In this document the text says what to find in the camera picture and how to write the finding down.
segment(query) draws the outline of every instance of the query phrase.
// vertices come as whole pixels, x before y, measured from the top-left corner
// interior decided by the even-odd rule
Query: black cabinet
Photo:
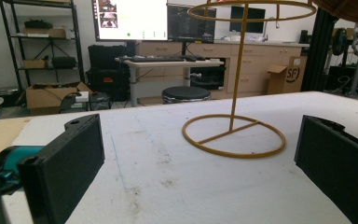
[[[62,34],[51,34],[50,32],[43,35],[27,35],[22,29],[23,24],[20,22],[17,14],[18,6],[38,7],[45,10],[51,10],[48,8],[59,8],[59,10],[68,11],[68,16],[71,18],[70,28],[58,30],[59,32],[64,32],[64,36],[62,36]],[[33,84],[32,76],[37,76],[41,71],[43,71],[44,76],[45,73],[48,73],[49,76],[55,76],[55,81],[59,82],[62,70],[74,70],[72,72],[78,73],[78,79],[85,82],[77,11],[74,0],[0,0],[0,8],[19,90],[24,90],[26,88],[24,85],[31,86]],[[30,53],[27,49],[37,50],[36,52]],[[62,56],[75,58],[76,66],[58,68],[49,65],[49,63],[46,66],[37,66],[36,68],[24,66],[24,61],[39,60],[40,62],[43,58],[48,57],[47,62],[51,62],[52,58]]]

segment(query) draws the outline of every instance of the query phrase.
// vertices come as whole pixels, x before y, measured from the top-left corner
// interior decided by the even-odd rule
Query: keyboard
[[[141,57],[132,57],[130,59],[133,63],[166,63],[166,62],[183,62],[184,59],[177,57],[155,57],[155,58],[141,58]]]

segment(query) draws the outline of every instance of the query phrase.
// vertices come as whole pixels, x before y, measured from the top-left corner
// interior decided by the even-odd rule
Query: white screen
[[[92,0],[97,40],[167,40],[167,0]]]

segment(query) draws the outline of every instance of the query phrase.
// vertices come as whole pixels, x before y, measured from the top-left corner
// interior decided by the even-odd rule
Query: metal rack
[[[5,29],[7,33],[7,41],[10,47],[11,58],[13,60],[13,65],[16,73],[16,78],[19,86],[19,90],[23,91],[25,88],[21,81],[22,76],[25,75],[27,86],[31,86],[32,82],[30,79],[30,72],[33,70],[51,70],[55,72],[56,80],[58,81],[58,72],[57,70],[62,68],[55,68],[52,66],[48,66],[46,68],[24,68],[22,66],[22,61],[26,59],[25,56],[25,43],[26,39],[37,39],[40,41],[48,41],[48,44],[39,52],[41,54],[45,49],[48,47],[51,49],[51,54],[54,57],[55,52],[57,49],[61,52],[66,54],[62,49],[60,49],[55,42],[56,41],[63,41],[67,40],[66,38],[58,38],[58,37],[30,37],[26,35],[18,35],[21,33],[18,16],[16,13],[15,5],[26,5],[26,6],[34,6],[34,7],[56,7],[56,8],[66,8],[70,10],[72,16],[72,23],[73,23],[73,32],[75,36],[71,38],[69,41],[74,41],[76,46],[76,69],[78,71],[79,79],[82,82],[85,82],[84,76],[84,68],[83,68],[83,59],[81,53],[81,46],[80,46],[80,36],[79,36],[79,29],[77,23],[77,11],[76,6],[74,5],[74,0],[67,0],[67,1],[33,1],[33,0],[0,0],[0,8],[2,12],[2,17],[4,19]],[[16,49],[15,47],[18,46],[20,50],[21,60],[18,60],[16,57]]]

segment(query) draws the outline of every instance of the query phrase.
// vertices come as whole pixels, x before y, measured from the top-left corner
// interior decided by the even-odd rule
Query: round stool seat
[[[178,86],[162,91],[164,103],[183,103],[211,100],[211,93],[200,87]]]

